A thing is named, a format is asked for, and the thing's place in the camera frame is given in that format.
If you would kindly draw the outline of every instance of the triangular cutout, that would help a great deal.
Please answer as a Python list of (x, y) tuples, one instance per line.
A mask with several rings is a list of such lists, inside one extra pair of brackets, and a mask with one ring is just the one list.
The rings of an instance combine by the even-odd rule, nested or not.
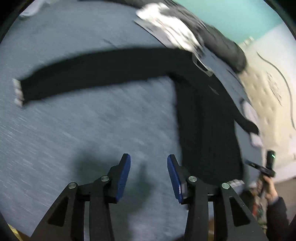
[(54, 210), (51, 217), (48, 219), (48, 224), (63, 227), (68, 207), (68, 197), (64, 197), (57, 208)]
[(250, 223), (249, 218), (241, 208), (241, 206), (238, 204), (236, 199), (234, 197), (229, 198), (230, 206), (231, 206), (231, 212), (233, 217), (233, 223), (236, 227), (247, 225)]

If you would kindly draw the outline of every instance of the person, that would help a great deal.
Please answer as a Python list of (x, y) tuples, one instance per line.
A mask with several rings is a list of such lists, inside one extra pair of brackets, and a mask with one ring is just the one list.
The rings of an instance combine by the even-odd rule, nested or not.
[(296, 216), (289, 225), (287, 219), (287, 208), (282, 197), (274, 187), (274, 182), (270, 177), (263, 176), (267, 182), (265, 198), (268, 201), (266, 220), (266, 236), (269, 241), (292, 241), (296, 240)]

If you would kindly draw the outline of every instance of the person's arm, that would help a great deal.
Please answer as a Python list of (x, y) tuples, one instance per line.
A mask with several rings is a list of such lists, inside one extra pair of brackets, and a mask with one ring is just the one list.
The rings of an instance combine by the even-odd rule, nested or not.
[(287, 232), (289, 222), (287, 219), (287, 208), (282, 197), (279, 197), (271, 178), (264, 176), (268, 183), (266, 199), (268, 207), (266, 211), (267, 232), (269, 241), (282, 241)]

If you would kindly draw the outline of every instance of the white cloth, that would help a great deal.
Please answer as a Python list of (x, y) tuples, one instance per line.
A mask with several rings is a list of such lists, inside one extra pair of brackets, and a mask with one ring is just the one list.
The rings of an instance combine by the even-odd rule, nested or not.
[(161, 28), (174, 46), (193, 53), (198, 48), (202, 49), (194, 34), (180, 19), (160, 13), (166, 8), (169, 7), (163, 3), (150, 3), (137, 10), (136, 14), (142, 20)]
[[(244, 111), (244, 115), (246, 116), (246, 119), (253, 122), (260, 130), (259, 118), (258, 118), (258, 115), (257, 115), (256, 111), (254, 110), (254, 108), (246, 101), (244, 101), (244, 103), (242, 104), (242, 107), (243, 107), (243, 111)], [(263, 147), (262, 139), (260, 136), (254, 134), (254, 133), (250, 133), (250, 137), (251, 137), (251, 141), (252, 141), (253, 146), (261, 147), (261, 148)]]

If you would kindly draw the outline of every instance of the human hand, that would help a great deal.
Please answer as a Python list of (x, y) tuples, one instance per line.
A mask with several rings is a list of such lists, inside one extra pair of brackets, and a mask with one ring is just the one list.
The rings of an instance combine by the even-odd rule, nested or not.
[(267, 182), (267, 188), (265, 190), (266, 192), (265, 198), (267, 199), (268, 203), (272, 203), (278, 197), (278, 194), (274, 187), (274, 182), (270, 177), (263, 176), (263, 178)]

